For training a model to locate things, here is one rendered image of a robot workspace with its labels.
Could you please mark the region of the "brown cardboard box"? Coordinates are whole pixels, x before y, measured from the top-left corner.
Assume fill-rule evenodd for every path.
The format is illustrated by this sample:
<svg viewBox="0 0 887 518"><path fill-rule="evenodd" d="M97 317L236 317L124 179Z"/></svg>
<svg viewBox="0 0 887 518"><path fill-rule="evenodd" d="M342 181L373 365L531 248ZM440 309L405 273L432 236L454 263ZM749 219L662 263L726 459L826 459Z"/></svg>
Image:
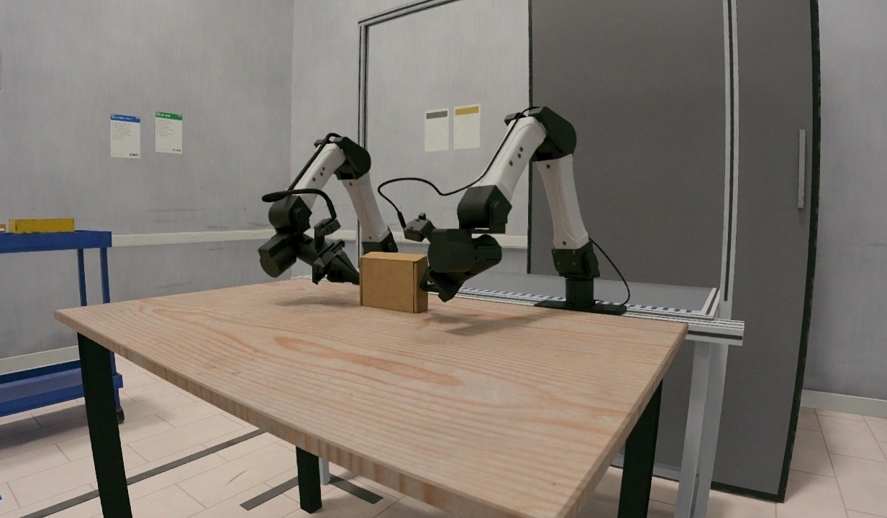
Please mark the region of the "brown cardboard box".
<svg viewBox="0 0 887 518"><path fill-rule="evenodd" d="M420 288L427 255L370 252L360 257L360 305L419 314L429 309Z"/></svg>

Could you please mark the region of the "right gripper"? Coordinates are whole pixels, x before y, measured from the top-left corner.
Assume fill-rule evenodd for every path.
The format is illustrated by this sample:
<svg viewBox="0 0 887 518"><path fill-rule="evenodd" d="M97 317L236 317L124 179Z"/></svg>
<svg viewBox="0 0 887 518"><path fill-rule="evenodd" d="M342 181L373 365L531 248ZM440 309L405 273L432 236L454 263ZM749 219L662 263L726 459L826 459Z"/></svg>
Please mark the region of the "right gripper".
<svg viewBox="0 0 887 518"><path fill-rule="evenodd" d="M360 273L342 250L345 248L345 241L331 241L329 245L324 239L325 236L317 237L314 230L314 239L309 239L309 245L304 243L299 253L301 261L312 267L312 283L318 285L319 280L327 274L326 280L332 283L360 284Z"/></svg>

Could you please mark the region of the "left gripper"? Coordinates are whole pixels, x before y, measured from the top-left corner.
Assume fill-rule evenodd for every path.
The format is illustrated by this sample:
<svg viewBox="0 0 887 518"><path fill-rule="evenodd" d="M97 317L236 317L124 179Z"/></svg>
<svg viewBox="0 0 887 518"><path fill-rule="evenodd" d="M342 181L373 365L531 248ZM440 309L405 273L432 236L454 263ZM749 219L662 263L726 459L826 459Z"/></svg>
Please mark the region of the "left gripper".
<svg viewBox="0 0 887 518"><path fill-rule="evenodd" d="M407 232L423 234L424 238L427 238L431 243L432 230L436 229L436 227L432 225L432 221L430 220L414 219L406 229ZM470 274L469 271L437 273L434 272L429 265L429 267L424 270L424 276L419 286L423 291L439 293L441 301L446 302L455 297L459 289L462 288L465 280L475 278L476 275L478 274ZM428 281L430 284L427 284Z"/></svg>

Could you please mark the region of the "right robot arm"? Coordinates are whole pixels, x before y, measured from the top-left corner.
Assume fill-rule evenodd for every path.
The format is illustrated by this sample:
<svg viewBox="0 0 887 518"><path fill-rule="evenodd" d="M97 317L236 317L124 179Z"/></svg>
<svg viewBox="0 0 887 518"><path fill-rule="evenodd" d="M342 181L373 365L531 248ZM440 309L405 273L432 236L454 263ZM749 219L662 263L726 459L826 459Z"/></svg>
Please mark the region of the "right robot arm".
<svg viewBox="0 0 887 518"><path fill-rule="evenodd" d="M342 180L342 185L347 189L355 215L360 220L365 254L398 253L393 233L388 231L378 210L370 184L370 167L371 158L367 150L348 137L336 137L324 144L292 189L321 191L331 175L337 175L337 180ZM309 216L316 198L317 194L293 194L273 202L269 209L268 218L277 234L258 248L258 253L261 268L271 278L278 278L294 265L297 258L301 259L299 253L302 246L304 243L309 245L309 239L313 239L303 232L311 227ZM340 228L337 219L326 227L314 227L317 237L332 234Z"/></svg>

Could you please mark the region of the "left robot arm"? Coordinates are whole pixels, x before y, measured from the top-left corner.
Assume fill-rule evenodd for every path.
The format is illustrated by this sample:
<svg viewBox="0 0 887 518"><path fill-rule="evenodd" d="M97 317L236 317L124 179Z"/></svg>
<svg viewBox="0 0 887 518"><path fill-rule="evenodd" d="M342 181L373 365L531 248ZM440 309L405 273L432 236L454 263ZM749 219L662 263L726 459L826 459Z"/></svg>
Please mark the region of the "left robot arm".
<svg viewBox="0 0 887 518"><path fill-rule="evenodd" d="M528 116L523 115L521 119L519 116L521 112L506 116L508 137L505 139L506 132L505 141L503 139L485 175L469 187L460 200L459 229L432 230L427 252L430 268L437 273L481 274L501 262L501 246L489 234L506 234L513 191L532 160L537 162L544 180L554 223L555 248L551 250L555 269L561 278L567 278L564 303L545 299L533 307L623 314L627 306L596 303L593 299L593 279L600 278L600 270L592 240L588 239L579 213L573 179L572 152L577 145L577 132L570 122L548 107L531 109ZM475 227L488 227L488 230ZM482 235L472 238L471 232Z"/></svg>

